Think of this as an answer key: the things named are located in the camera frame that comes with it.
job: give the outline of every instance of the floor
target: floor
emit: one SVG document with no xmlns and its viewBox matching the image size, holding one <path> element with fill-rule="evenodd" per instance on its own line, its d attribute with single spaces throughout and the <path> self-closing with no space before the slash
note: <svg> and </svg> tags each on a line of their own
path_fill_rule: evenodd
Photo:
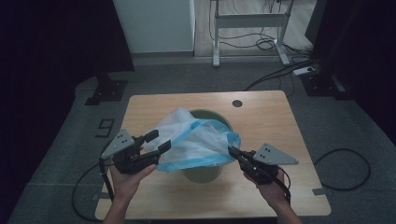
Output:
<svg viewBox="0 0 396 224">
<path fill-rule="evenodd" d="M 276 1 L 271 0 L 225 0 L 219 1 L 219 14 L 261 14 L 261 13 L 284 13 L 290 1 Z M 304 36 L 306 27 L 311 18 L 316 0 L 299 0 L 294 1 L 289 25 L 285 34 L 284 43 L 296 49 L 312 49 L 313 45 Z M 208 57 L 212 55 L 214 36 L 214 12 L 216 3 L 212 1 L 195 0 L 195 49 L 194 55 L 196 57 Z M 220 55 L 270 55 L 276 56 L 275 49 L 262 50 L 257 47 L 240 48 L 246 46 L 255 46 L 260 39 L 258 35 L 263 29 L 263 34 L 271 37 L 277 37 L 277 28 L 263 27 L 263 28 L 235 28 L 235 29 L 220 29 L 219 36 L 229 38 L 240 35 L 248 35 L 235 39 L 221 39 L 220 41 L 232 44 L 232 47 L 226 44 L 220 44 Z M 263 49 L 270 46 L 262 44 Z"/>
<path fill-rule="evenodd" d="M 132 95 L 241 91 L 254 80 L 281 68 L 280 62 L 224 63 L 221 68 L 213 68 L 210 63 L 137 65 L 134 73 L 121 72 L 110 76 L 113 80 L 128 80 L 121 101 L 103 102 L 97 106 L 84 105 L 97 86 L 95 78 L 81 83 L 76 88 L 76 100 L 64 126 L 27 184 L 8 223 L 90 223 L 74 212 L 72 191 L 81 175 L 97 163 L 98 155 L 109 140 L 97 137 L 104 133 L 104 130 L 98 129 L 101 120 L 115 120 L 110 134 L 114 136 L 121 127 Z M 273 78 L 251 89 L 270 90 L 282 90 L 289 96 L 290 107 L 312 161 L 334 149 L 350 148 L 358 151 L 371 164 L 371 176 L 361 188 L 352 191 L 327 189 L 332 208 L 329 216 L 302 217 L 303 222 L 396 223 L 396 149 L 370 117 L 354 101 L 308 97 L 301 80 L 295 76 Z M 368 172 L 362 159 L 348 152 L 332 154 L 316 169 L 320 181 L 339 188 L 360 183 Z M 83 216 L 94 219 L 102 187 L 103 180 L 97 169 L 89 172 L 80 182 L 75 206 Z M 262 219 L 239 221 L 259 223 Z M 155 220 L 152 223 L 166 222 Z"/>
</svg>

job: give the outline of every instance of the plastic bag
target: plastic bag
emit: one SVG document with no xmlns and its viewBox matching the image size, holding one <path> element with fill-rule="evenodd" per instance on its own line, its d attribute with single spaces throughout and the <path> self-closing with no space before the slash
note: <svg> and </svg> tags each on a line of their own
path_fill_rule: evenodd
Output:
<svg viewBox="0 0 396 224">
<path fill-rule="evenodd" d="M 240 147 L 238 133 L 214 119 L 196 119 L 190 111 L 178 107 L 153 130 L 160 136 L 143 145 L 146 151 L 171 140 L 172 147 L 161 155 L 158 170 L 169 172 L 198 166 L 216 166 L 234 161 L 228 146 Z"/>
</svg>

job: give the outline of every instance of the black device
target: black device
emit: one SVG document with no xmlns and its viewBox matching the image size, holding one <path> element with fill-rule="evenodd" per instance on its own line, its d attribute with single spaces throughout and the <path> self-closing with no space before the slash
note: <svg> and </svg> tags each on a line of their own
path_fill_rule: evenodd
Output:
<svg viewBox="0 0 396 224">
<path fill-rule="evenodd" d="M 158 136 L 158 130 L 153 130 L 145 135 L 134 137 L 129 135 L 126 130 L 121 129 L 117 135 L 106 144 L 105 150 L 99 158 L 99 167 L 111 201 L 114 198 L 114 193 L 106 174 L 105 161 L 112 157 L 113 165 L 124 175 L 135 175 L 151 164 L 158 165 L 161 155 L 172 146 L 170 140 L 161 144 L 155 151 L 143 155 L 140 154 L 143 144 L 145 142 L 150 142 Z"/>
<path fill-rule="evenodd" d="M 237 147 L 228 147 L 230 156 L 238 160 L 241 170 L 257 185 L 275 182 L 285 192 L 285 197 L 290 203 L 290 191 L 285 184 L 277 178 L 280 164 L 298 164 L 298 161 L 279 149 L 264 143 L 259 151 L 242 151 Z"/>
</svg>

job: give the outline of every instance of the table top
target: table top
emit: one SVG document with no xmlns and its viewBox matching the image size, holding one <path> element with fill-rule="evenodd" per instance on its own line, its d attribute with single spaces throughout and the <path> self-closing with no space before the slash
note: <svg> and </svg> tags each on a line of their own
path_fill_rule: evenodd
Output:
<svg viewBox="0 0 396 224">
<path fill-rule="evenodd" d="M 233 106 L 238 100 L 242 106 Z M 289 102 L 283 91 L 238 91 L 136 95 L 131 97 L 122 128 L 139 136 L 178 106 L 220 113 L 239 133 L 241 150 L 258 150 L 263 143 L 288 153 L 297 165 L 282 165 L 291 178 L 291 206 L 298 216 L 327 216 L 331 212 L 321 189 Z M 104 219 L 111 205 L 100 199 L 96 217 Z M 217 179 L 191 182 L 181 171 L 154 171 L 143 179 L 128 208 L 127 219 L 275 217 L 256 186 L 246 180 L 234 161 L 222 167 Z"/>
</svg>

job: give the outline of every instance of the bucket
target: bucket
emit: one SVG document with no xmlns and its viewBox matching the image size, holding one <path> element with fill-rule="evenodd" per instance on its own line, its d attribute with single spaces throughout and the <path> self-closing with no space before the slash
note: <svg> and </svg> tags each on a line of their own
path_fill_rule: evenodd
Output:
<svg viewBox="0 0 396 224">
<path fill-rule="evenodd" d="M 196 109 L 190 112 L 196 119 L 215 119 L 226 125 L 231 131 L 233 130 L 228 120 L 219 113 L 205 109 Z M 220 175 L 220 172 L 221 166 L 200 166 L 183 170 L 184 176 L 190 181 L 199 184 L 215 180 Z"/>
</svg>

